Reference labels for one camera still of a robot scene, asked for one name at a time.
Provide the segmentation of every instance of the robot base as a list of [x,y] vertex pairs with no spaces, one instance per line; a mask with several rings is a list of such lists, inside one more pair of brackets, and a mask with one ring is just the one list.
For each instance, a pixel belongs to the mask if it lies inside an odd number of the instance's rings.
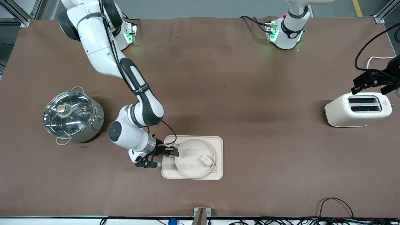
[[300,41],[303,31],[296,38],[288,38],[288,35],[282,31],[282,21],[283,17],[280,17],[271,22],[271,27],[267,27],[267,30],[272,31],[272,34],[267,33],[267,39],[268,41],[274,43],[278,48],[291,49],[297,44],[297,42]]
[[135,44],[137,25],[123,21],[120,29],[120,33],[115,36],[115,41],[117,42],[118,48],[124,50],[128,45]]

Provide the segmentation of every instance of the white cable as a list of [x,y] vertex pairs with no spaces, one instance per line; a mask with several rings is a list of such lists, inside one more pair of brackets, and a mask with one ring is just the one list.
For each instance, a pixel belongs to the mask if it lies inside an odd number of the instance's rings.
[[373,56],[373,57],[371,57],[371,58],[368,60],[368,62],[367,62],[367,69],[370,68],[370,62],[371,62],[371,60],[372,60],[373,58],[378,58],[378,59],[390,59],[390,58],[394,58],[394,57],[396,57],[396,56],[392,56],[392,57],[376,57],[376,56]]

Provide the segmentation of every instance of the white toaster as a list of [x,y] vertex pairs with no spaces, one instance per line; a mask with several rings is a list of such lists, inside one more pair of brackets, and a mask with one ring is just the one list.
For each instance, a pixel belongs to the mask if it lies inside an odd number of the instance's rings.
[[389,99],[377,92],[344,94],[325,106],[328,123],[334,127],[364,127],[391,113]]

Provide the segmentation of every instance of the blue object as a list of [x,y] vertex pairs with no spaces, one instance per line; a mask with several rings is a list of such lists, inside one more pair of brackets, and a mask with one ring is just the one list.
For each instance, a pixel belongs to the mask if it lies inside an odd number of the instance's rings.
[[168,225],[178,225],[178,221],[175,218],[168,220]]

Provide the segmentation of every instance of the metal frame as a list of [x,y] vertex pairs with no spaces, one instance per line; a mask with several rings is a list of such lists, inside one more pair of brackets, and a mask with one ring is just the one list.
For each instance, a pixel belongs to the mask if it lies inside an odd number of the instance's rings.
[[0,23],[4,25],[17,25],[28,27],[29,20],[36,19],[39,10],[42,8],[43,0],[36,0],[30,14],[18,5],[14,0],[0,0],[0,5],[6,9],[14,18],[0,18]]
[[400,5],[400,0],[390,0],[390,2],[383,7],[383,9],[374,15],[375,22],[377,24],[384,24],[384,18],[389,15],[389,13],[391,13],[398,5]]
[[[196,208],[193,208],[193,216],[195,217],[196,216],[196,213],[197,213],[197,211],[200,209],[200,208],[203,208],[203,207],[196,207]],[[206,215],[207,215],[207,217],[211,217],[211,208],[205,208],[206,209]]]
[[21,27],[28,27],[30,20],[33,19],[14,0],[0,0],[0,5],[21,23]]

